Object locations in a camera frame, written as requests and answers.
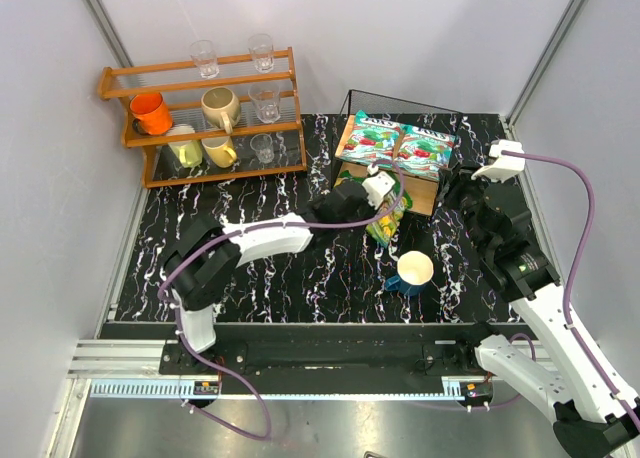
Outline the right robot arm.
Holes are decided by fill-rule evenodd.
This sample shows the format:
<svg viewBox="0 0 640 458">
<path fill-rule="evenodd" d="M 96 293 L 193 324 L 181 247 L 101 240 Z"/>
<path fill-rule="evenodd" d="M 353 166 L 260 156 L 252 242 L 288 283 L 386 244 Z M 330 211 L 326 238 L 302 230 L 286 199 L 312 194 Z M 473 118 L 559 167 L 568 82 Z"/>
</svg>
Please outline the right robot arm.
<svg viewBox="0 0 640 458">
<path fill-rule="evenodd" d="M 475 325 L 458 342 L 458 361 L 508 383 L 551 423 L 571 457 L 606 457 L 639 431 L 639 395 L 610 366 L 584 327 L 567 319 L 559 274 L 531 234 L 531 212 L 512 184 L 489 183 L 472 167 L 440 173 L 437 201 L 457 211 L 493 291 L 525 321 L 555 366 L 548 371 L 497 329 Z"/>
</svg>

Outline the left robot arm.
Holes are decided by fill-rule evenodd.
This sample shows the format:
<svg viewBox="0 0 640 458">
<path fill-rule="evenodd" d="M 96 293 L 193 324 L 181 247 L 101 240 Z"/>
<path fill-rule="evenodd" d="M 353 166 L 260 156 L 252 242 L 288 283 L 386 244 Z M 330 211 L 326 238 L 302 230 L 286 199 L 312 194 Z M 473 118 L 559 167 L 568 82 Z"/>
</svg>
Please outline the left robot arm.
<svg viewBox="0 0 640 458">
<path fill-rule="evenodd" d="M 246 224 L 197 221 L 164 257 L 160 297 L 177 309 L 178 334 L 195 352 L 216 342 L 213 308 L 233 272 L 255 260 L 304 253 L 337 232 L 366 226 L 394 187 L 380 172 L 359 182 L 346 179 L 296 212 Z"/>
</svg>

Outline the mint blossom candy bag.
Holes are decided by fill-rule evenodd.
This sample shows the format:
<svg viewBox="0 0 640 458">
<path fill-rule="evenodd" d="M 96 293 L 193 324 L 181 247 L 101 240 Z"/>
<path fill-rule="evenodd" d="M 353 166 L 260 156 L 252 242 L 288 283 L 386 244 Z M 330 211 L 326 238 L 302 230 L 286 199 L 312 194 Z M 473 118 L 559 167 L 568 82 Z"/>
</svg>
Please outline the mint blossom candy bag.
<svg viewBox="0 0 640 458">
<path fill-rule="evenodd" d="M 404 125 L 403 131 L 395 158 L 398 167 L 416 177 L 437 182 L 439 171 L 449 165 L 457 138 L 414 125 Z"/>
<path fill-rule="evenodd" d="M 351 115 L 336 150 L 340 160 L 368 165 L 379 159 L 392 160 L 396 141 L 404 127 L 395 121 L 376 118 L 360 110 Z"/>
</svg>

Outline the green spring tea candy bag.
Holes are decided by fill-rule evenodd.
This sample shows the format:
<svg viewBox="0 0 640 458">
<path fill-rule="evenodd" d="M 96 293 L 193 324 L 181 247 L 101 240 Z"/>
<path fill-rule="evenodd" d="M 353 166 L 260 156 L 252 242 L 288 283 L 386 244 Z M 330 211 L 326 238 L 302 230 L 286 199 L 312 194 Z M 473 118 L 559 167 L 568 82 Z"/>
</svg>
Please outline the green spring tea candy bag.
<svg viewBox="0 0 640 458">
<path fill-rule="evenodd" d="M 343 183 L 354 182 L 361 185 L 364 181 L 363 177 L 353 176 L 349 172 L 341 173 L 338 178 L 335 180 L 333 185 L 334 188 L 341 186 Z"/>
</svg>

